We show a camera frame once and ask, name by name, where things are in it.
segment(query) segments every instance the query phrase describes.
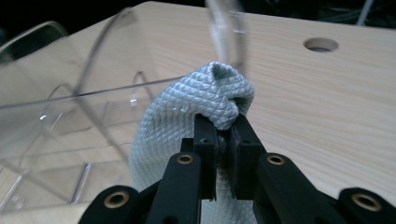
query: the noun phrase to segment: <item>wooden table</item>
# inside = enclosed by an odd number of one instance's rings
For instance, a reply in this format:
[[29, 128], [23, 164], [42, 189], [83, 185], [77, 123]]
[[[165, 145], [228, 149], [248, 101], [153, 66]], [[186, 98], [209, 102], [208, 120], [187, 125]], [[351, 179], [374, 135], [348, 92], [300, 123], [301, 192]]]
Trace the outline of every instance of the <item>wooden table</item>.
[[[217, 55], [205, 8], [135, 7], [158, 78], [183, 76]], [[248, 119], [268, 151], [291, 158], [321, 191], [361, 187], [396, 205], [396, 32], [245, 15]], [[85, 58], [106, 21], [70, 36]], [[332, 52], [304, 42], [325, 37]], [[2, 223], [76, 223], [87, 204], [5, 214]]]

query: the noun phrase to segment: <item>light blue cloth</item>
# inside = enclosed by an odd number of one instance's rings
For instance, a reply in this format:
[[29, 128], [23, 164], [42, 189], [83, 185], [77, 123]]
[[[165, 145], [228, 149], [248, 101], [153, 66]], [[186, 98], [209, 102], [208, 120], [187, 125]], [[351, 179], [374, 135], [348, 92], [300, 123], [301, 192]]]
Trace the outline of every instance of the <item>light blue cloth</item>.
[[[163, 177], [181, 139], [193, 137], [194, 116], [208, 117], [227, 130], [246, 115], [253, 86], [230, 65], [209, 63], [162, 92], [149, 106], [131, 151], [133, 187], [142, 190]], [[203, 201], [202, 223], [256, 223], [252, 203], [232, 199], [227, 174], [218, 169], [215, 202]]]

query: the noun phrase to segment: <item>dark background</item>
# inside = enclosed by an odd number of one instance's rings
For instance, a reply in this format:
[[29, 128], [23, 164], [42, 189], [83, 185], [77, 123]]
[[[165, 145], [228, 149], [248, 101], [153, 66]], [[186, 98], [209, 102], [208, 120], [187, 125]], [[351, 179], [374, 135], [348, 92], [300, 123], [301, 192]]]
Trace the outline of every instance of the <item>dark background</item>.
[[[59, 22], [73, 34], [124, 7], [133, 7], [143, 0], [12, 0], [0, 5], [0, 46], [15, 35], [44, 21]], [[187, 6], [204, 7], [205, 0], [161, 1]], [[246, 12], [312, 21], [353, 24], [357, 21], [364, 0], [241, 0]], [[366, 25], [396, 28], [396, 1], [375, 0]]]

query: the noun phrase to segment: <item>white fabric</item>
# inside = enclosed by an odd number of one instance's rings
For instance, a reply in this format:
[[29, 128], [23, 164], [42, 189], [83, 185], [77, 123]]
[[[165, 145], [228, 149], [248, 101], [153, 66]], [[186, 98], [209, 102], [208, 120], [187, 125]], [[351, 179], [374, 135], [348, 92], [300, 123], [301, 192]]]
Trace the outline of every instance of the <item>white fabric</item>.
[[[149, 106], [134, 140], [130, 167], [133, 187], [145, 189], [163, 176], [181, 139], [193, 137], [196, 114], [227, 130], [238, 114], [248, 112], [252, 85], [230, 65], [209, 63], [162, 92]], [[227, 175], [218, 169], [218, 199], [203, 201], [202, 223], [256, 223], [251, 202], [232, 199]]]

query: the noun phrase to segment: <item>clear plastic container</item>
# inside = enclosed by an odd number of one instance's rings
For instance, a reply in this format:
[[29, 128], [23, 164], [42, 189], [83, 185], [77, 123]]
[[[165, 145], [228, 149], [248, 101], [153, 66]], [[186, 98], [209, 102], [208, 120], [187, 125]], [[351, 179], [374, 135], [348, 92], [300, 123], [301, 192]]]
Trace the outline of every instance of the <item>clear plastic container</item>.
[[[85, 62], [56, 22], [0, 49], [0, 212], [90, 202], [103, 189], [131, 185], [127, 160], [140, 120], [159, 93], [186, 75], [157, 74], [148, 44], [155, 46], [138, 15], [125, 8], [110, 18]], [[230, 18], [241, 18], [230, 15], [227, 27], [240, 38]], [[228, 58], [243, 64], [235, 57]]]

